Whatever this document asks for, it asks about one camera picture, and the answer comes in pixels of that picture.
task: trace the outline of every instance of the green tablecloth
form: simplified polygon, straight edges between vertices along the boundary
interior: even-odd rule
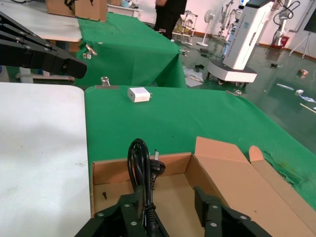
[[[101,84],[109,77],[113,85],[151,85],[186,87],[179,49],[175,43],[154,32],[134,17],[108,13],[107,22],[78,19],[82,33],[77,58],[87,63],[88,71],[78,86]],[[83,59],[85,44],[98,55]]]
[[[126,158],[135,138],[151,154],[194,153],[197,136],[234,143],[246,157],[255,145],[316,210],[316,156],[248,100],[223,91],[147,87],[151,100],[134,104],[127,88],[85,92],[89,164]]]

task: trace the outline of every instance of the robotic arm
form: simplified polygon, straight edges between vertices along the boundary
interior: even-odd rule
[[[0,65],[43,69],[75,78],[84,77],[87,66],[0,11]]]
[[[279,28],[275,33],[274,44],[281,46],[281,39],[285,35],[286,21],[293,18],[293,10],[298,8],[301,3],[299,1],[292,2],[292,0],[284,0],[284,4],[281,2],[281,0],[277,0],[277,2],[283,7],[283,9],[273,18],[274,23],[279,25]],[[295,3],[298,4],[293,9],[290,9]],[[276,22],[276,16],[279,16],[279,23]]]

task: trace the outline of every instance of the cardboard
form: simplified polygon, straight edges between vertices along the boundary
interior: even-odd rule
[[[157,178],[154,203],[171,237],[204,236],[194,207],[194,186],[250,216],[274,237],[315,237],[233,144],[198,137],[195,155],[164,155],[160,160],[166,171]],[[125,159],[95,162],[91,174],[92,216],[133,192]]]
[[[70,10],[64,4],[64,0],[46,0],[48,13],[77,16],[80,18],[102,21],[107,20],[107,0],[93,0],[93,5],[89,0],[77,0]]]
[[[107,1],[93,0],[93,5],[89,0],[75,1],[76,16],[80,18],[102,21],[107,20]]]
[[[48,13],[62,15],[62,16],[75,16],[75,12],[70,10],[64,3],[64,0],[46,0]]]
[[[316,212],[314,209],[264,160],[258,147],[250,147],[249,155],[250,162],[255,169],[316,235]]]

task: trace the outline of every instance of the metal rack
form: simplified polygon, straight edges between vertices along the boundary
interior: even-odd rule
[[[198,15],[190,12],[190,11],[185,11],[184,13],[185,18],[182,21],[181,24],[181,30],[174,30],[172,32],[173,35],[177,35],[182,37],[187,37],[187,41],[181,41],[182,43],[188,44],[188,45],[193,45],[192,40],[193,40],[193,35],[194,32],[196,31],[196,22],[197,22],[197,17]]]

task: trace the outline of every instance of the person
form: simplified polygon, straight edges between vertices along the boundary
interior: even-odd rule
[[[161,32],[168,39],[181,14],[184,14],[187,0],[156,0],[156,23],[154,30]]]

